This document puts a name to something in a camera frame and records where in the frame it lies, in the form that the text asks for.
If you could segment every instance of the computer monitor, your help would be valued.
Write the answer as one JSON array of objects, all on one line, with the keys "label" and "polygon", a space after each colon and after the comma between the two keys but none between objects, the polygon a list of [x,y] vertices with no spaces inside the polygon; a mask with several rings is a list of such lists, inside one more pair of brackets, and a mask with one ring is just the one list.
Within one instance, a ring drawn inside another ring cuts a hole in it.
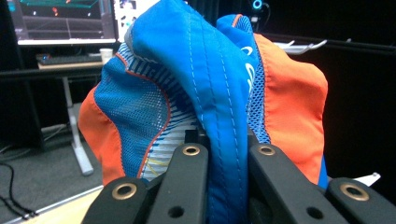
[{"label": "computer monitor", "polygon": [[117,22],[119,42],[124,42],[128,28],[141,14],[156,4],[159,0],[114,0],[114,14]]},{"label": "computer monitor", "polygon": [[7,0],[20,46],[115,43],[112,0]]}]

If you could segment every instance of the black cable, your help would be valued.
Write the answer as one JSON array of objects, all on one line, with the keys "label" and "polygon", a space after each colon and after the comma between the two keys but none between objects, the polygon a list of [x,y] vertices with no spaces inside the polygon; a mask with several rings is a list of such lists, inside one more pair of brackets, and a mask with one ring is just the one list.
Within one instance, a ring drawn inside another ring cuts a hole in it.
[{"label": "black cable", "polygon": [[11,206],[11,204],[6,200],[5,197],[3,197],[2,195],[0,195],[0,200],[3,201],[3,203],[6,205],[6,207],[15,215],[17,216],[21,216],[23,219],[27,219],[28,217],[35,217],[38,216],[38,213],[32,209],[26,208],[24,206],[22,206],[20,203],[18,203],[13,195],[12,192],[12,185],[14,183],[14,168],[12,168],[12,166],[0,162],[0,166],[6,166],[10,171],[11,171],[11,178],[9,180],[9,189],[8,189],[8,196],[9,199],[12,201],[12,204],[17,207],[18,209],[22,210],[24,213],[26,213],[26,215],[22,214],[20,211],[16,210],[14,207]]}]

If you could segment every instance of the orange fabric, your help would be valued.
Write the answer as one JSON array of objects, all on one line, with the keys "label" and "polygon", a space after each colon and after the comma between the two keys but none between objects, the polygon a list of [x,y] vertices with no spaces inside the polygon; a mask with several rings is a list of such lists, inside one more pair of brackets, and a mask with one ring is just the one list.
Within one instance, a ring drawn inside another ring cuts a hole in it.
[{"label": "orange fabric", "polygon": [[95,157],[102,164],[103,183],[125,176],[121,164],[120,133],[115,124],[99,109],[93,95],[88,93],[81,105],[78,127]]},{"label": "orange fabric", "polygon": [[326,78],[313,64],[292,60],[262,35],[255,39],[264,67],[264,122],[271,144],[317,184],[324,148]]}]

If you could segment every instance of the gray carpet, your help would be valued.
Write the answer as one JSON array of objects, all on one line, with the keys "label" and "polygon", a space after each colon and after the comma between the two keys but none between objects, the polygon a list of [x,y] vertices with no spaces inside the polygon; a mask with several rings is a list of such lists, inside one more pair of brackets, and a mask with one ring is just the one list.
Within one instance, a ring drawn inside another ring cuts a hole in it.
[{"label": "gray carpet", "polygon": [[[22,157],[4,161],[14,168],[13,195],[23,206],[40,210],[86,190],[102,185],[102,171],[88,145],[83,146],[92,163],[94,172],[84,176],[78,166],[70,143],[69,131],[60,133],[46,142],[44,149],[34,148]],[[23,153],[26,148],[17,148],[3,153],[3,158]],[[8,197],[10,171],[0,166],[0,195]],[[0,223],[18,218],[0,202]]]}]

